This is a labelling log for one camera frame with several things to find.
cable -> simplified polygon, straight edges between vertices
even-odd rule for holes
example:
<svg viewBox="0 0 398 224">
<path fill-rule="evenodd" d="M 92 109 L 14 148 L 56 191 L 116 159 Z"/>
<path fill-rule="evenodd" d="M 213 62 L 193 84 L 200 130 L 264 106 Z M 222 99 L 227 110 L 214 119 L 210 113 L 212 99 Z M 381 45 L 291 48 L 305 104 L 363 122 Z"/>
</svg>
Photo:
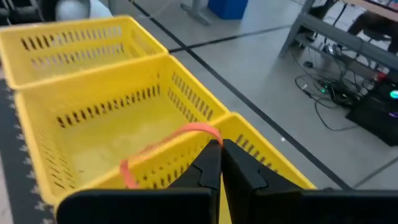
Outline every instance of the cable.
<svg viewBox="0 0 398 224">
<path fill-rule="evenodd" d="M 322 124 L 325 125 L 325 127 L 327 129 L 329 129 L 330 131 L 347 131 L 347 130 L 351 130 L 351 129 L 359 127 L 358 125 L 354 125 L 354 126 L 350 126 L 350 127 L 346 127 L 346 128 L 338 128 L 338 129 L 331 128 L 329 125 L 326 124 L 326 122 L 321 117 L 321 114 L 318 111 L 317 105 L 318 105 L 318 102 L 314 102 L 315 112 L 317 112 L 317 115 L 318 115 L 319 119 L 321 120 Z"/>
<path fill-rule="evenodd" d="M 362 53 L 363 44 L 365 43 L 365 41 L 362 38 L 360 38 L 360 39 L 361 39 L 361 45 L 359 46 L 358 50 L 355 50 L 357 56 L 353 57 L 348 63 L 345 64 L 345 70 L 346 71 L 347 71 L 347 69 L 349 69 L 349 66 L 351 65 L 351 63 L 353 63 L 359 57 L 360 53 Z"/>
<path fill-rule="evenodd" d="M 338 20 L 340 19 L 340 17 L 343 15 L 344 11 L 346 10 L 347 5 L 348 5 L 347 2 L 344 3 L 344 6 L 343 6 L 342 10 L 340 11 L 340 13 L 338 14 L 338 16 L 336 17 L 336 19 L 335 19 L 335 21 L 333 22 L 333 25 L 332 25 L 332 26 L 335 26 L 335 25 L 337 24 Z M 325 38 L 323 39 L 323 43 L 326 44 L 327 40 L 328 40 L 328 39 L 325 37 Z"/>
<path fill-rule="evenodd" d="M 171 2 L 174 2 L 176 0 L 168 0 L 156 13 L 151 14 L 151 16 L 137 16 L 135 19 L 152 19 L 155 18 L 155 16 L 158 16 Z"/>
<path fill-rule="evenodd" d="M 366 82 L 368 82 L 368 85 L 367 86 L 364 86 L 364 82 L 362 82 L 362 87 L 363 88 L 365 88 L 367 91 L 371 91 L 372 89 L 373 89 L 373 87 L 374 87 L 374 82 L 375 81 L 373 81 L 373 82 L 371 82 L 371 81 L 369 81 L 369 80 L 364 80 L 364 81 L 366 81 Z"/>
<path fill-rule="evenodd" d="M 295 82 L 296 86 L 304 94 L 306 94 L 309 98 L 311 98 L 314 101 L 315 112 L 317 113 L 317 115 L 318 115 L 319 119 L 321 120 L 322 124 L 327 129 L 329 129 L 330 131 L 347 131 L 347 130 L 350 130 L 350 129 L 353 129 L 353 128 L 357 128 L 358 126 L 350 126 L 350 127 L 338 128 L 338 129 L 331 128 L 323 120 L 323 118 L 322 118 L 322 116 L 321 116 L 321 114 L 319 113 L 319 110 L 318 110 L 318 105 L 322 105 L 322 106 L 324 106 L 326 108 L 329 108 L 329 109 L 335 109 L 335 108 L 341 107 L 341 105 L 339 104 L 339 101 L 338 101 L 339 98 L 337 97 L 337 95 L 335 93 L 335 88 L 339 88 L 339 90 L 341 88 L 345 88 L 345 91 L 350 90 L 349 86 L 344 83 L 344 80 L 349 82 L 350 85 L 353 85 L 355 87 L 355 89 L 358 90 L 358 93 L 354 93 L 354 94 L 358 95 L 358 98 L 362 97 L 362 95 L 360 94 L 360 90 L 361 89 L 360 89 L 359 85 L 356 84 L 356 77 L 354 77 L 354 82 L 352 82 L 351 80 L 349 80 L 347 78 L 343 78 L 342 71 L 339 74 L 339 73 L 331 72 L 331 71 L 328 71 L 328 70 L 322 70 L 322 69 L 319 69 L 317 67 L 313 67 L 313 69 L 317 70 L 318 73 L 317 74 L 311 74 L 310 72 L 308 72 L 305 68 L 303 68 L 301 66 L 301 64 L 299 63 L 299 61 L 296 59 L 296 57 L 294 56 L 293 52 L 291 51 L 291 49 L 289 49 L 289 52 L 292 55 L 294 61 L 297 63 L 297 65 L 305 72 L 305 74 L 297 76 L 295 78 L 294 82 Z M 309 53 L 310 59 L 312 60 L 311 52 L 309 50 L 308 50 L 308 53 Z M 332 73 L 332 74 L 335 74 L 335 75 L 340 75 L 340 77 L 339 77 L 339 80 L 333 80 L 331 78 L 324 77 L 323 75 L 319 74 L 319 72 L 328 72 L 328 73 Z M 317 91 L 320 92 L 321 94 L 328 95 L 329 97 L 325 97 L 323 95 L 311 93 L 308 90 L 309 85 L 308 85 L 305 77 L 310 77 L 313 80 L 314 88 L 317 89 Z"/>
</svg>

metal table frame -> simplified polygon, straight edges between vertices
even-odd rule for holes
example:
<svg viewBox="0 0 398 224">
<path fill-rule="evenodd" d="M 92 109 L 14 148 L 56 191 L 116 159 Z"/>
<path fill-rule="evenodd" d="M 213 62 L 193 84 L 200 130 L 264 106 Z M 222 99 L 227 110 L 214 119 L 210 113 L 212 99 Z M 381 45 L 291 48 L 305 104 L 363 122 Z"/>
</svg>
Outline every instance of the metal table frame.
<svg viewBox="0 0 398 224">
<path fill-rule="evenodd" d="M 337 27 L 333 27 L 326 22 L 323 22 L 316 17 L 308 14 L 310 8 L 312 7 L 315 0 L 306 0 L 301 12 L 297 16 L 292 28 L 286 38 L 286 41 L 280 50 L 279 58 L 284 57 L 284 55 L 289 50 L 289 47 L 295 41 L 298 41 L 304 45 L 308 45 L 309 42 L 303 41 L 302 34 L 299 34 L 299 29 L 301 26 L 305 26 L 320 35 L 325 36 L 328 39 L 334 40 L 345 46 L 347 49 L 359 52 L 359 54 L 364 57 L 371 59 L 377 63 L 385 65 L 386 67 L 394 70 L 398 70 L 398 57 L 392 53 L 389 53 L 373 44 L 367 43 L 359 37 L 353 36 Z M 352 64 L 358 64 L 357 61 L 351 61 Z"/>
<path fill-rule="evenodd" d="M 181 3 L 181 8 L 203 25 L 210 25 L 209 20 L 201 13 L 202 0 L 193 0 L 192 6 Z"/>
</svg>

blue bin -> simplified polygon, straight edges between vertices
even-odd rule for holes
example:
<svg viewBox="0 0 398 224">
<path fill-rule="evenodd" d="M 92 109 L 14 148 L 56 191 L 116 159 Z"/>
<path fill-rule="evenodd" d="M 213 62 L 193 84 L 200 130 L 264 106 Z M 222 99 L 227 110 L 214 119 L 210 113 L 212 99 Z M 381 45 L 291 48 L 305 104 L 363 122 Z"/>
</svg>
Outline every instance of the blue bin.
<svg viewBox="0 0 398 224">
<path fill-rule="evenodd" d="M 242 19 L 249 0 L 209 0 L 207 7 L 221 19 Z"/>
</svg>

gray floor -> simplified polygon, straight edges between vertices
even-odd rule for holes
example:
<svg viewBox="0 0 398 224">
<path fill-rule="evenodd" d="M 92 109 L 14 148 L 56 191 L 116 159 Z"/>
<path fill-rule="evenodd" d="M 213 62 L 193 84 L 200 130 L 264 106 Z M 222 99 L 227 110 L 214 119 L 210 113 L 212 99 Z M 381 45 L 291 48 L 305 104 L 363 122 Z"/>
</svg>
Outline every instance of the gray floor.
<svg viewBox="0 0 398 224">
<path fill-rule="evenodd" d="M 290 25 L 299 13 L 299 3 L 303 1 L 249 0 L 242 21 L 221 21 L 205 9 L 204 13 L 212 20 L 209 27 L 199 24 L 184 13 L 179 6 L 181 0 L 136 2 L 149 14 L 154 15 L 154 18 L 183 44 L 192 45 Z M 326 21 L 332 23 L 340 9 L 341 5 L 335 6 Z M 135 17 L 168 49 L 180 47 L 127 0 L 118 1 L 115 11 L 117 14 Z M 337 26 L 346 30 L 359 13 L 360 9 L 349 8 Z M 258 35 L 197 47 L 192 51 L 349 186 L 359 189 L 398 189 L 398 180 L 394 178 L 398 171 L 398 164 L 395 164 L 398 160 L 395 159 L 398 158 L 398 148 L 385 145 L 361 128 L 333 132 L 322 125 L 315 113 L 313 100 L 295 86 L 295 77 L 303 73 L 301 68 L 290 54 L 283 60 L 277 59 L 288 32 L 289 28 L 264 31 Z M 386 47 L 385 43 L 377 45 Z M 174 56 L 231 111 L 241 113 L 318 188 L 339 187 L 295 146 L 286 141 L 287 136 L 282 136 L 265 122 L 191 54 L 183 50 L 174 53 Z M 300 62 L 315 57 L 319 64 L 324 62 L 321 56 L 314 52 L 305 51 L 297 57 Z M 342 110 L 320 108 L 320 112 L 325 121 L 334 128 L 352 125 L 344 118 L 345 112 Z M 375 170 L 380 168 L 385 169 L 375 173 Z M 374 175 L 363 181 L 372 173 Z M 5 211 L 6 222 L 2 219 L 1 211 Z M 7 223 L 11 219 L 7 211 L 6 207 L 0 207 L 0 223 Z"/>
</svg>

black floor line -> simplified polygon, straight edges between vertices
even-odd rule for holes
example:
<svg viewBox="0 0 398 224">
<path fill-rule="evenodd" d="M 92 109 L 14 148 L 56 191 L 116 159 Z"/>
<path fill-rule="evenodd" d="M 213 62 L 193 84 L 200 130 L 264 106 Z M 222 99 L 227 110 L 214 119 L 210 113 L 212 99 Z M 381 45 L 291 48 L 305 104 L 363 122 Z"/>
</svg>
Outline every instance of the black floor line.
<svg viewBox="0 0 398 224">
<path fill-rule="evenodd" d="M 293 145 L 298 151 L 300 151 L 309 161 L 311 161 L 318 169 L 320 169 L 326 176 L 334 181 L 342 189 L 351 189 L 351 187 L 339 178 L 333 171 L 331 171 L 324 163 L 316 158 L 308 149 L 296 141 L 287 131 L 280 127 L 274 120 L 266 115 L 260 108 L 258 108 L 252 101 L 244 96 L 237 88 L 235 88 L 230 82 L 225 80 L 219 73 L 216 72 L 211 66 L 209 66 L 201 57 L 195 52 L 189 49 L 178 37 L 176 37 L 171 31 L 164 27 L 159 21 L 150 16 L 150 14 L 141 8 L 137 3 L 133 2 L 133 5 L 143 13 L 143 15 L 150 17 L 150 20 L 157 25 L 163 32 L 165 32 L 171 39 L 173 39 L 182 49 L 186 50 L 198 63 L 205 67 L 218 81 L 220 81 L 226 88 L 234 93 L 243 103 L 245 103 L 250 109 L 252 109 L 258 116 L 260 116 L 265 122 L 267 122 L 272 128 L 274 128 L 281 136 L 283 136 L 291 145 Z"/>
<path fill-rule="evenodd" d="M 366 182 L 371 180 L 373 177 L 375 177 L 376 175 L 380 174 L 381 172 L 383 172 L 384 170 L 386 170 L 388 167 L 392 166 L 396 162 L 398 162 L 398 157 L 393 158 L 393 160 L 391 160 L 390 162 L 384 164 L 380 168 L 378 168 L 375 171 L 371 172 L 365 178 L 363 178 L 362 180 L 358 181 L 358 183 L 354 184 L 353 188 L 357 189 L 358 187 L 362 186 L 363 184 L 365 184 Z"/>
<path fill-rule="evenodd" d="M 203 43 L 199 43 L 199 44 L 189 45 L 189 46 L 187 46 L 187 48 L 188 49 L 194 49 L 194 48 L 197 48 L 197 47 L 203 47 L 203 46 L 207 46 L 207 45 L 211 45 L 211 44 L 217 44 L 217 43 L 220 43 L 220 42 L 234 40 L 234 39 L 239 39 L 239 38 L 242 38 L 242 37 L 249 37 L 249 36 L 252 36 L 252 35 L 259 35 L 259 34 L 266 34 L 268 32 L 277 31 L 277 30 L 281 30 L 281 29 L 286 29 L 286 28 L 289 28 L 291 26 L 292 25 L 284 25 L 284 26 L 273 27 L 273 28 L 263 29 L 263 30 L 254 31 L 254 32 L 247 32 L 247 33 L 244 33 L 244 34 L 238 34 L 238 35 L 234 35 L 234 36 L 231 36 L 231 37 L 225 37 L 225 38 L 220 38 L 220 39 L 216 39 L 216 40 L 211 40 L 211 41 L 208 41 L 208 42 L 203 42 Z M 180 48 L 177 48 L 177 49 L 169 50 L 169 52 L 172 54 L 172 53 L 179 52 L 179 51 L 182 51 L 182 50 L 185 50 L 185 49 L 180 47 Z"/>
</svg>

